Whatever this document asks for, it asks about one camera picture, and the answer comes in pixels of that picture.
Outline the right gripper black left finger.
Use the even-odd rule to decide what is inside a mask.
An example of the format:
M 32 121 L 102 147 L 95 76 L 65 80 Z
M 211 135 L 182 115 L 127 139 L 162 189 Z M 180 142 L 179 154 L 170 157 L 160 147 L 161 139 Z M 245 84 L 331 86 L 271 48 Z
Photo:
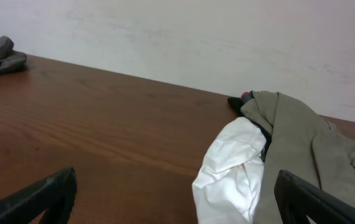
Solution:
M 67 224 L 77 194 L 72 167 L 39 180 L 0 200 L 0 223 L 30 223 L 39 215 L 40 223 Z

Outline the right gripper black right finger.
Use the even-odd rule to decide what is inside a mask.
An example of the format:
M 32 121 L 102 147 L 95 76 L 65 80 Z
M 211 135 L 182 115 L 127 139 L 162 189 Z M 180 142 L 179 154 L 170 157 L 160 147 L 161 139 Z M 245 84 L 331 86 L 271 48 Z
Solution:
M 355 208 L 287 170 L 280 170 L 275 200 L 284 224 L 355 224 Z

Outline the olive green shorts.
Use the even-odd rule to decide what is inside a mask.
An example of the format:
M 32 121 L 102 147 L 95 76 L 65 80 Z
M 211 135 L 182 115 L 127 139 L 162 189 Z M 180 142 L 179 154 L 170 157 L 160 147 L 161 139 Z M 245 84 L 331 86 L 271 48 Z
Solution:
M 268 91 L 242 96 L 241 112 L 270 137 L 254 223 L 281 223 L 274 196 L 287 170 L 355 208 L 355 140 L 302 101 Z

